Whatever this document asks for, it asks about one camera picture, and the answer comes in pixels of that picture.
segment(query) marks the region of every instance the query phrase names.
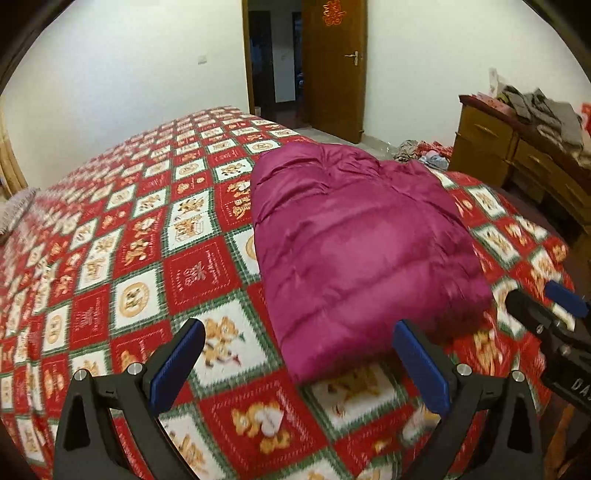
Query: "red and white quilt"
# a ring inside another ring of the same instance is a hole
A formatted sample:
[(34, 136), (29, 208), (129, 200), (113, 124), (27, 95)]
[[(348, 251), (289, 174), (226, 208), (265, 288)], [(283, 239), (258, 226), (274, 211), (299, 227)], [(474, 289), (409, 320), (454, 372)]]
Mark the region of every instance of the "red and white quilt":
[[(0, 416), (40, 478), (51, 478), (75, 370), (106, 375), (145, 362), (188, 317), (205, 323), (206, 346), (161, 422), (202, 480), (384, 480), (415, 458), (438, 417), (395, 360), (304, 388), (283, 366), (249, 175), (262, 152), (291, 141), (311, 140), (235, 108), (201, 111), (130, 138), (37, 195), (0, 249)], [(466, 182), (443, 177), (448, 188)], [(455, 195), (469, 221), (491, 218), (473, 209), (474, 196)], [(540, 246), (560, 249), (543, 232), (525, 234), (531, 251), (521, 244), (510, 266), (486, 239), (477, 252), (496, 297), (507, 282), (526, 283)], [(449, 347), (452, 358), (493, 375), (521, 368), (542, 408), (537, 344), (496, 308), (487, 315), (487, 327)], [(122, 415), (114, 422), (134, 472), (151, 478)], [(481, 426), (479, 416), (452, 472), (465, 467)]]

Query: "purple down jacket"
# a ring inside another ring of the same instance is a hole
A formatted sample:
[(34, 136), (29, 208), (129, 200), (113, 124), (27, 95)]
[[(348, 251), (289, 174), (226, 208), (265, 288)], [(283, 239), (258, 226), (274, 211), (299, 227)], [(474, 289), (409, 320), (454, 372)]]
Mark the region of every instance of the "purple down jacket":
[(431, 334), (478, 328), (491, 288), (420, 163), (292, 142), (261, 156), (251, 189), (267, 308), (296, 382), (389, 350), (400, 319)]

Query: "doorway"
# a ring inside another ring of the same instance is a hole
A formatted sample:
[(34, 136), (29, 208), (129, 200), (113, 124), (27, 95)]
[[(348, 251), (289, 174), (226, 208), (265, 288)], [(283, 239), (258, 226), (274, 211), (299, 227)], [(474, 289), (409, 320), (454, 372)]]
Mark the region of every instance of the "doorway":
[(303, 84), (301, 2), (247, 2), (254, 114), (291, 129), (307, 126), (304, 99), (298, 95)]
[(358, 144), (367, 0), (242, 2), (251, 113)]

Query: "door handle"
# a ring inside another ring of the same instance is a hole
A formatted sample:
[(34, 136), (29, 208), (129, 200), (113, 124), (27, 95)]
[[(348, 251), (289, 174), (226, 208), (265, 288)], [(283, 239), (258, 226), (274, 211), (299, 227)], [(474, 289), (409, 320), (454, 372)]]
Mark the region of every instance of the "door handle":
[(345, 55), (345, 57), (355, 59), (355, 66), (359, 65), (359, 52), (357, 50), (355, 50), (355, 53), (353, 53), (352, 55)]

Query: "clothes on floor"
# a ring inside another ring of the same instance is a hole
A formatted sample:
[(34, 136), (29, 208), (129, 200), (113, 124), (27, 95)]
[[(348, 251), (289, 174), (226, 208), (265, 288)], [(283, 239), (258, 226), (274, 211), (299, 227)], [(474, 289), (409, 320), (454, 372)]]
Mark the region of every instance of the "clothes on floor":
[(422, 156), (432, 151), (440, 157), (450, 159), (452, 157), (453, 147), (445, 147), (439, 142), (427, 143), (417, 140), (405, 140), (392, 152), (392, 159), (406, 163), (409, 160), (419, 160)]
[(441, 171), (447, 171), (449, 167), (449, 160), (446, 157), (442, 157), (435, 150), (429, 150), (418, 160), (427, 167), (436, 168)]

